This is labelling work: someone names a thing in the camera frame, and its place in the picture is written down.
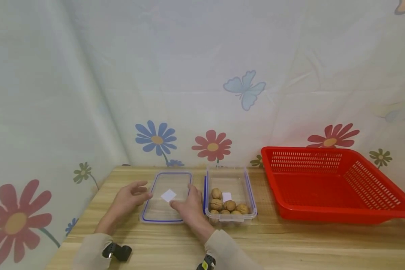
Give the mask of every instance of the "blue butterfly print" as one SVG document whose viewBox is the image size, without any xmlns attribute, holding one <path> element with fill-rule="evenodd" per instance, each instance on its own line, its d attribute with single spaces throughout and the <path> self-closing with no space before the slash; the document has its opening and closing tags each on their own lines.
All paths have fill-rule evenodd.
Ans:
<svg viewBox="0 0 405 270">
<path fill-rule="evenodd" d="M 241 106 L 243 110 L 248 111 L 252 105 L 255 104 L 257 96 L 264 91 L 266 87 L 265 82 L 259 82 L 256 85 L 252 85 L 252 79 L 255 77 L 257 72 L 247 71 L 246 74 L 241 78 L 234 77 L 229 79 L 227 83 L 223 85 L 223 88 L 231 93 L 236 93 L 241 99 Z"/>
</svg>

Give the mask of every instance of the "white curtain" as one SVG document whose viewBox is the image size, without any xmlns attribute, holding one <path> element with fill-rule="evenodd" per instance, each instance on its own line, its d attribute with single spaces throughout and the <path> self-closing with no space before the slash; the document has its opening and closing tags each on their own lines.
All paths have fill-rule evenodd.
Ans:
<svg viewBox="0 0 405 270">
<path fill-rule="evenodd" d="M 115 165 L 267 145 L 350 148 L 405 191 L 405 0 L 0 1 L 0 188 L 51 193 L 0 269 L 42 269 Z"/>
</svg>

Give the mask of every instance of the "wooden table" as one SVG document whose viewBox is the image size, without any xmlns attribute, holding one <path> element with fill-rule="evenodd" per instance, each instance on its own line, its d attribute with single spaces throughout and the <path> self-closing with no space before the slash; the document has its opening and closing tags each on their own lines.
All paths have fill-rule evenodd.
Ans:
<svg viewBox="0 0 405 270">
<path fill-rule="evenodd" d="M 162 168 L 115 168 L 46 269 L 70 269 L 83 238 L 94 231 L 119 188 L 139 180 L 150 184 L 159 170 Z M 196 187 L 203 190 L 205 169 L 189 171 Z M 375 226 L 283 220 L 274 207 L 264 171 L 250 168 L 249 173 L 258 216 L 249 226 L 225 231 L 265 269 L 405 270 L 405 220 Z M 135 210 L 113 236 L 115 242 L 132 247 L 131 259 L 125 264 L 113 260 L 110 269 L 196 269 L 205 252 L 188 227 L 142 224 L 140 211 Z"/>
</svg>

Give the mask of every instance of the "red plastic basket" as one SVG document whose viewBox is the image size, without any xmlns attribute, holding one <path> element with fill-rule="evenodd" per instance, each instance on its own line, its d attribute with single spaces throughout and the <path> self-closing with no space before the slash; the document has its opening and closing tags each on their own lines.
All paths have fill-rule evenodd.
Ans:
<svg viewBox="0 0 405 270">
<path fill-rule="evenodd" d="M 264 147 L 261 154 L 284 219 L 379 224 L 405 218 L 405 193 L 356 151 Z"/>
</svg>

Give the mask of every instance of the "flower stem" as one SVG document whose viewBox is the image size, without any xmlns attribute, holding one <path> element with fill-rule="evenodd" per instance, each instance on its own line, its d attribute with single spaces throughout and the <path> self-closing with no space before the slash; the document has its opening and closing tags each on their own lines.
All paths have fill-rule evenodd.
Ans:
<svg viewBox="0 0 405 270">
<path fill-rule="evenodd" d="M 163 157 L 165 158 L 165 165 L 168 166 L 168 159 L 165 153 L 162 151 Z"/>
<path fill-rule="evenodd" d="M 92 176 L 92 174 L 89 174 L 89 176 L 91 176 L 91 178 L 93 179 L 94 183 L 96 184 L 97 190 L 99 190 L 99 186 L 98 186 L 98 183 L 96 182 L 96 179 Z"/>
<path fill-rule="evenodd" d="M 51 239 L 58 248 L 60 248 L 60 243 L 54 238 L 52 234 L 49 233 L 49 231 L 47 231 L 45 228 L 38 228 L 38 230 L 46 234 L 46 236 L 48 236 L 48 238 Z"/>
</svg>

